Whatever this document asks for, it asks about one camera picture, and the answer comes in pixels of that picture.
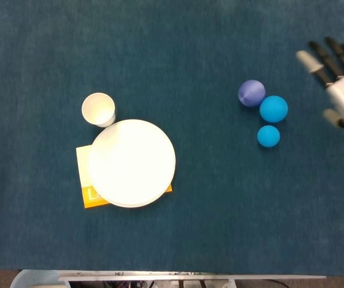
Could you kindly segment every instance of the purple ball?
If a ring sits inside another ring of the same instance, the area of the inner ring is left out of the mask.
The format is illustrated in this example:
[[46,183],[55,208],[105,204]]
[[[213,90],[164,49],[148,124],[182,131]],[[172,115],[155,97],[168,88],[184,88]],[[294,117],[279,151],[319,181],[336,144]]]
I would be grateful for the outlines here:
[[245,81],[239,89],[239,100],[245,106],[255,107],[261,104],[265,97],[265,88],[257,80]]

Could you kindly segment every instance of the ball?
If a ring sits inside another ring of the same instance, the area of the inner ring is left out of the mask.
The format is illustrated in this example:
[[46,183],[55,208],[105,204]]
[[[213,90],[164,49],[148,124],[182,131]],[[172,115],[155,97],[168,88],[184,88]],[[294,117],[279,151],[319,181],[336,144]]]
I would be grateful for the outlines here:
[[280,96],[269,96],[260,105],[260,115],[267,122],[280,122],[286,114],[288,114],[288,105]]
[[257,132],[257,141],[261,146],[274,147],[280,141],[280,132],[274,126],[263,126]]
[[257,80],[245,81],[239,89],[239,100],[247,107],[260,105],[265,97],[265,88]]

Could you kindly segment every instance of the cup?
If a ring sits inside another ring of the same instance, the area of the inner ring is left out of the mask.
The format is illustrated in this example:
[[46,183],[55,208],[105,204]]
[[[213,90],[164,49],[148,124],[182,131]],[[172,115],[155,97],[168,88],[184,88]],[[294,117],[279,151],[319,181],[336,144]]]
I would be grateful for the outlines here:
[[85,98],[82,105],[84,119],[99,127],[108,127],[114,123],[116,119],[114,111],[115,106],[112,98],[104,93],[90,94]]

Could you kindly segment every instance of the white container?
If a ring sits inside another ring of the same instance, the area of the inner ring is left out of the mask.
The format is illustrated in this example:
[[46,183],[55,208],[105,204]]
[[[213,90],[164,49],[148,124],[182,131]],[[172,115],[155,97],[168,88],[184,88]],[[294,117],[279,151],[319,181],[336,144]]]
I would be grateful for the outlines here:
[[108,127],[116,119],[114,102],[105,93],[93,93],[85,98],[82,114],[88,123],[99,127]]

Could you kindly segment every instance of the floor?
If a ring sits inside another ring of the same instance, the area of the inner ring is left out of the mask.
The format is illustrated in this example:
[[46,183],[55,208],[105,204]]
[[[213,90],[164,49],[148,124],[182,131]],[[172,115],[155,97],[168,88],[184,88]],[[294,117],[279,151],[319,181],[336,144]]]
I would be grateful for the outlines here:
[[[9,288],[17,273],[19,273],[17,270],[0,270],[0,288]],[[290,288],[344,288],[344,277],[312,280],[283,280],[283,282]],[[73,287],[75,288],[104,287],[99,283],[96,283],[97,285],[92,285],[92,283],[89,283],[88,285],[81,285],[80,283],[75,284],[73,284]],[[279,283],[272,283],[265,280],[236,281],[236,285],[237,288],[285,288]]]

